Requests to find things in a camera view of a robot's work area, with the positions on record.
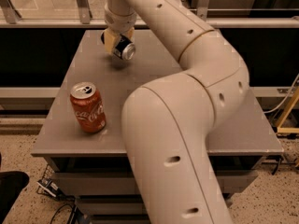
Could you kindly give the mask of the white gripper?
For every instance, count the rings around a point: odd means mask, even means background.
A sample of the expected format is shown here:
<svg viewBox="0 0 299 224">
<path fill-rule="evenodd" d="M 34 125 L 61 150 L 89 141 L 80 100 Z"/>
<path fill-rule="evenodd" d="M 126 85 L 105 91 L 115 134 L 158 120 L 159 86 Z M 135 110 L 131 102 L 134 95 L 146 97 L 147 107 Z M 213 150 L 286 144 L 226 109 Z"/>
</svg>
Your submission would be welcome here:
<svg viewBox="0 0 299 224">
<path fill-rule="evenodd" d="M 120 34 L 124 34 L 130 41 L 133 40 L 136 22 L 135 12 L 129 15 L 117 15 L 108 5 L 105 5 L 105 22 L 108 27 L 104 31 L 104 45 L 107 53 L 113 53 L 113 49 L 121 39 Z"/>
</svg>

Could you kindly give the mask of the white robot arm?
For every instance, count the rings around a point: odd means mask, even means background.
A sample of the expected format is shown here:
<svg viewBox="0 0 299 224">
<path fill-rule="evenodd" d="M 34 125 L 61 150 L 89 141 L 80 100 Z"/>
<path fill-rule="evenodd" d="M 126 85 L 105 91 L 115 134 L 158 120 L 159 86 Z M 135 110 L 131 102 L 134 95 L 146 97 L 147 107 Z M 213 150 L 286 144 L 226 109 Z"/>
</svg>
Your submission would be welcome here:
<svg viewBox="0 0 299 224">
<path fill-rule="evenodd" d="M 175 0 L 107 0 L 116 34 L 141 18 L 181 72 L 133 91 L 121 129 L 151 224 L 234 224 L 206 151 L 209 133 L 249 89 L 243 59 L 220 32 Z"/>
</svg>

